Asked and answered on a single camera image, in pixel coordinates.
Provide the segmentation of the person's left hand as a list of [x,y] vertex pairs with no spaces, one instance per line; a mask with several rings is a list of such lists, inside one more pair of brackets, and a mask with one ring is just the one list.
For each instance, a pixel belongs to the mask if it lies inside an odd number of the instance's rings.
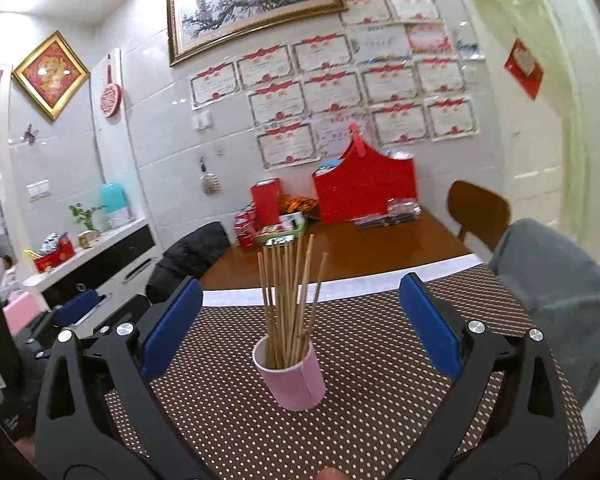
[[351,478],[335,467],[326,467],[315,476],[315,480],[351,480]]

